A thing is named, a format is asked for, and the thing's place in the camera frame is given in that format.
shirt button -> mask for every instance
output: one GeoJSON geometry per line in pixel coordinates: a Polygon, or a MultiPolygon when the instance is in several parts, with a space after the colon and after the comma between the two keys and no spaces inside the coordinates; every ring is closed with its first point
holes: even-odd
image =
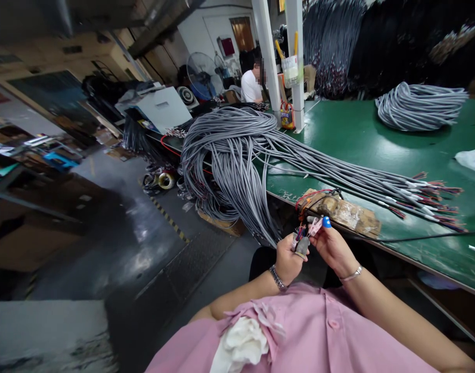
{"type": "Polygon", "coordinates": [[[339,323],[334,320],[328,320],[327,323],[332,329],[339,329],[339,323]]]}

hand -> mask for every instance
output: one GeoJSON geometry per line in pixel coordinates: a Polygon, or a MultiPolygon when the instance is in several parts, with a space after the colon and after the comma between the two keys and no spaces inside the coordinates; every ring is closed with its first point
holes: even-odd
{"type": "Polygon", "coordinates": [[[344,238],[330,225],[329,217],[324,217],[322,228],[310,242],[339,278],[352,275],[360,266],[344,238]]]}
{"type": "Polygon", "coordinates": [[[289,286],[293,280],[298,277],[303,266],[303,259],[294,253],[293,234],[286,236],[277,244],[277,261],[275,263],[275,272],[282,280],[285,286],[289,286]]]}

plastic bag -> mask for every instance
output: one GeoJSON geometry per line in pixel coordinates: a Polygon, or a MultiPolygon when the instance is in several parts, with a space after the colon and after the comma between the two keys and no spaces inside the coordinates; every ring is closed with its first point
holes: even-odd
{"type": "Polygon", "coordinates": [[[462,166],[468,167],[475,171],[475,150],[457,153],[455,159],[462,166]]]}

pink shirt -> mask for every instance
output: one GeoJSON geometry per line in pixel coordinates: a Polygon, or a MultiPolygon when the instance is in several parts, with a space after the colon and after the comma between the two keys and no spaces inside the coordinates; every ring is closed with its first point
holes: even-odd
{"type": "Polygon", "coordinates": [[[224,320],[184,326],[146,373],[209,372],[220,336],[242,316],[258,320],[269,344],[268,354],[242,372],[437,372],[352,308],[341,289],[294,284],[284,294],[239,305],[224,320]],[[281,331],[274,328],[277,324],[281,331]]]}

white machine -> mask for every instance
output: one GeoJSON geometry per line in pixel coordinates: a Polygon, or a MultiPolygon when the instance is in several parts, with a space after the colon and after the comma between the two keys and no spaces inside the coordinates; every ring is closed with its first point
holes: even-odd
{"type": "Polygon", "coordinates": [[[154,130],[162,135],[168,129],[192,119],[191,113],[173,87],[139,97],[130,103],[130,107],[139,110],[154,125],[154,130]]]}

